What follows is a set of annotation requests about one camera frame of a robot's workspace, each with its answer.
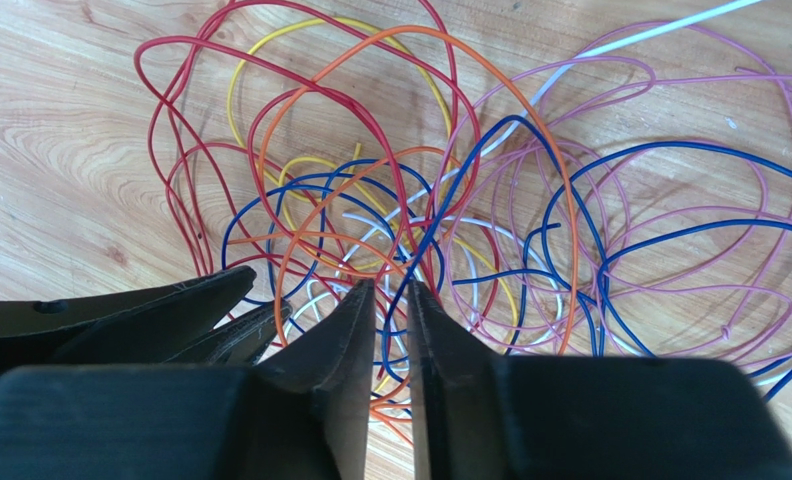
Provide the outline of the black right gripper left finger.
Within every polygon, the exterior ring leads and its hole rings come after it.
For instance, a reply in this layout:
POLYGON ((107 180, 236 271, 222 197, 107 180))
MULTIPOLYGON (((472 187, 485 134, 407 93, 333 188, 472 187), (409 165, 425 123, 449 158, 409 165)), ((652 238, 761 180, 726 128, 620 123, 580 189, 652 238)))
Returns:
POLYGON ((257 366, 257 478, 364 477, 374 343, 375 288, 363 280, 257 366))

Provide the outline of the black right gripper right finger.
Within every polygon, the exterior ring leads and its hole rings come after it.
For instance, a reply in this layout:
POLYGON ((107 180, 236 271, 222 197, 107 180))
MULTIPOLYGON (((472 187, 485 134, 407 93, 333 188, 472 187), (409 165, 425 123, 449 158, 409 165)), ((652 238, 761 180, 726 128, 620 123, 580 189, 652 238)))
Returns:
POLYGON ((415 475, 501 479, 495 353, 453 320, 420 282, 408 286, 415 475))

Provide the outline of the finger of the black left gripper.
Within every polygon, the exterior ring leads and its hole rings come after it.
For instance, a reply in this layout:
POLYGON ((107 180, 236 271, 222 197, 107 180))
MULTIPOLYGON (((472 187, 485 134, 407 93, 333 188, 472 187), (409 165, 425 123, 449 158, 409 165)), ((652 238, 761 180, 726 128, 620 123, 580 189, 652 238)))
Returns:
POLYGON ((143 290, 0 301, 0 365, 159 363, 209 332, 256 277, 242 266, 143 290))
POLYGON ((292 307, 281 301, 275 315, 274 306, 268 302, 213 329, 166 362, 255 365, 277 335, 276 319, 284 320, 292 313, 292 307))

